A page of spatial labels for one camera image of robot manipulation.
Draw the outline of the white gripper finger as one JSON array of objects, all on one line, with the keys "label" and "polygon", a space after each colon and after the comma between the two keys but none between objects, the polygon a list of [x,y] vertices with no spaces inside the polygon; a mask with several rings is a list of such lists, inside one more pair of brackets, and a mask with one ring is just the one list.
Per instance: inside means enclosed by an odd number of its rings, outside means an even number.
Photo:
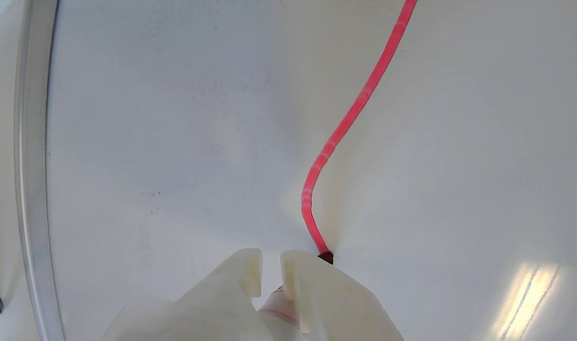
[{"label": "white gripper finger", "polygon": [[252,305],[261,296],[262,251],[240,250],[178,300],[146,319],[147,341],[271,341]]},{"label": "white gripper finger", "polygon": [[403,339],[374,293],[334,265],[307,251],[284,251],[281,269],[284,296],[314,341]]}]

